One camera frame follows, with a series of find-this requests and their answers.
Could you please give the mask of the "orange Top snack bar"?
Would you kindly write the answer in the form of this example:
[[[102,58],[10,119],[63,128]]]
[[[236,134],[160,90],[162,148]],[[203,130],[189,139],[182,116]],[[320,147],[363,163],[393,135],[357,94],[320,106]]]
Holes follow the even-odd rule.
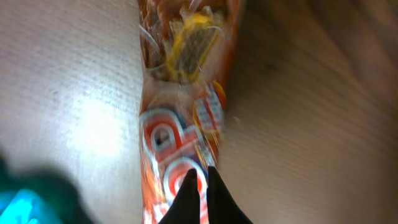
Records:
[[[225,88],[245,3],[139,0],[138,6],[142,221],[159,223],[195,169],[199,221],[208,223],[208,169],[218,163]]]

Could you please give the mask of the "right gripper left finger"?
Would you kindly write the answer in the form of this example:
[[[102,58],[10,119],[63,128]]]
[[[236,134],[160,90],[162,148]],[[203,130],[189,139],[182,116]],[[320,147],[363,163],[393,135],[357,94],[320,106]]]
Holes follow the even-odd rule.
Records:
[[[168,212],[159,224],[200,224],[197,171],[190,169]]]

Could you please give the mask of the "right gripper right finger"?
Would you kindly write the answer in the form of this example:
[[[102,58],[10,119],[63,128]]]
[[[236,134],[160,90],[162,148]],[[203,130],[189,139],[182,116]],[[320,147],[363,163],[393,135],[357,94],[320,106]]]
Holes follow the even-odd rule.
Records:
[[[213,166],[208,167],[206,191],[209,224],[252,224],[232,198],[223,179]]]

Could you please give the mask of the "blue Listerine mouthwash bottle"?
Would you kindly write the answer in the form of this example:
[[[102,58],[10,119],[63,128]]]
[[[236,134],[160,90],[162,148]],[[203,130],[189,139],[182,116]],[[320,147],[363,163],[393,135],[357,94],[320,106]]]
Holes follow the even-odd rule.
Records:
[[[63,224],[55,210],[28,189],[1,191],[1,224]]]

